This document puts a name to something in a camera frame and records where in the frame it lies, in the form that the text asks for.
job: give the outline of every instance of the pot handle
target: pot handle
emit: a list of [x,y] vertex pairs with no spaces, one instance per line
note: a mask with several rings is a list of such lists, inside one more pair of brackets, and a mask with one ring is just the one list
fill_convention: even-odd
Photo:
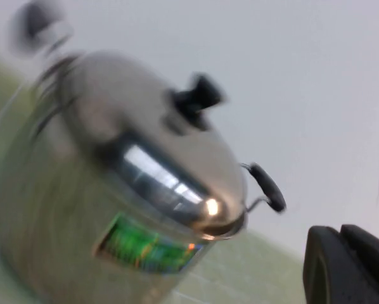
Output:
[[241,166],[248,170],[248,173],[255,179],[265,195],[257,198],[247,207],[247,212],[250,213],[261,201],[265,201],[275,212],[283,212],[286,209],[284,196],[267,172],[256,163],[251,165],[242,163]]

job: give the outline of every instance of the sticker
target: sticker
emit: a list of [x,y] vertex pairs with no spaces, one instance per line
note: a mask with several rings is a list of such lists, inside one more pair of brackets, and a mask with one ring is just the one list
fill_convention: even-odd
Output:
[[173,242],[120,214],[95,248],[94,254],[145,272],[172,274],[185,268],[201,249],[202,245],[199,244]]

